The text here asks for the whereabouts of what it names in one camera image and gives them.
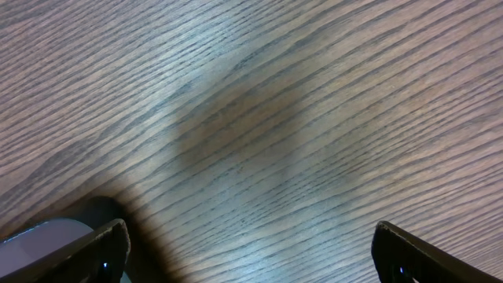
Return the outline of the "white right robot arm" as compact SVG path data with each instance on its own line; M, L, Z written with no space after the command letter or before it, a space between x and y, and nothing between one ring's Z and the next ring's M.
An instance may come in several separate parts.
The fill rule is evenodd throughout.
M496 282L398 226L380 221L371 254L382 282ZM176 282L111 197L76 202L1 241L3 282Z

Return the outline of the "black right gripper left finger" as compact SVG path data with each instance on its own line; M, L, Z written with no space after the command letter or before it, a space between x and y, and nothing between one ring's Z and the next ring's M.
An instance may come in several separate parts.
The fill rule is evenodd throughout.
M122 219L97 229L53 219L1 242L1 282L120 282L129 252Z

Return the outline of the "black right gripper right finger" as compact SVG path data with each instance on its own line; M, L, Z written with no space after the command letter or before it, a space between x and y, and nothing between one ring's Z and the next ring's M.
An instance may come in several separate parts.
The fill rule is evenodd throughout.
M376 224L371 254L382 283L502 283L387 221Z

